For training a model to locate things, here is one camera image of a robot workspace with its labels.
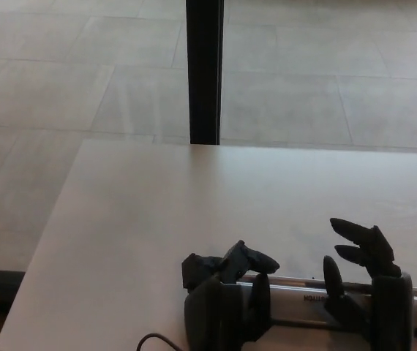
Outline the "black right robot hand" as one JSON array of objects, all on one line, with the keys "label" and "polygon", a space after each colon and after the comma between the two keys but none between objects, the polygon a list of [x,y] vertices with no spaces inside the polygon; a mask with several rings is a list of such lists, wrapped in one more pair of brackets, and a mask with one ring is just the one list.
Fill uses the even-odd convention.
[{"label": "black right robot hand", "polygon": [[336,245],[343,259],[366,268],[372,278],[370,310],[346,292],[335,260],[323,258],[326,311],[342,326],[360,333],[371,350],[410,350],[413,342],[413,283],[394,263],[394,251],[378,226],[371,228],[331,218],[335,233],[354,243]]}]

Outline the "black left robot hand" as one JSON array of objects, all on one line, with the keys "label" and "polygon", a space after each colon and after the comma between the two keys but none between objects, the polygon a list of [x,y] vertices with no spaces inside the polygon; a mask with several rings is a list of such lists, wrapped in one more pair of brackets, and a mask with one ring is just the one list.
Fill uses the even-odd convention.
[{"label": "black left robot hand", "polygon": [[181,264],[190,350],[240,350],[274,325],[268,276],[279,263],[240,240],[224,257],[190,254]]}]

